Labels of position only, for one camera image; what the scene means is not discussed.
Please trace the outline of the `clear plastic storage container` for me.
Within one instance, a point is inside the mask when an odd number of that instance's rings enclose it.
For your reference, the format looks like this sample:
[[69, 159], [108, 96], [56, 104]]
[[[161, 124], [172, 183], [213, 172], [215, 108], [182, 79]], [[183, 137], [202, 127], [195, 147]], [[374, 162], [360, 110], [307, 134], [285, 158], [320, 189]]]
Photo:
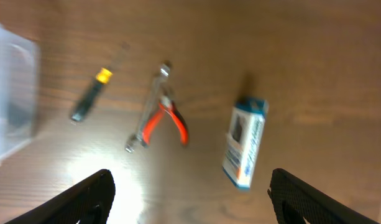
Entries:
[[32, 140], [39, 46], [0, 24], [0, 164]]

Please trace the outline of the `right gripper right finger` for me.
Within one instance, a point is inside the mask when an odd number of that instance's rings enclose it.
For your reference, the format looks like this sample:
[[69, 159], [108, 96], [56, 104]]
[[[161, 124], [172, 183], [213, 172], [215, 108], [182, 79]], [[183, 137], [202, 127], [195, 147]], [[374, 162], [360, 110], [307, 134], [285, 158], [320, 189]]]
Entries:
[[279, 224], [373, 224], [284, 169], [274, 169], [268, 195]]

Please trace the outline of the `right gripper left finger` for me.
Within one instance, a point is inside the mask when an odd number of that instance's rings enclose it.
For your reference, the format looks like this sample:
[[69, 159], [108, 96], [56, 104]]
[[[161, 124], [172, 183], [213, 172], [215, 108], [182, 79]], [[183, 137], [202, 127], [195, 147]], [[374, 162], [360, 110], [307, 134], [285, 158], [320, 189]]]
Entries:
[[115, 194], [111, 171], [101, 169], [6, 224], [106, 224]]

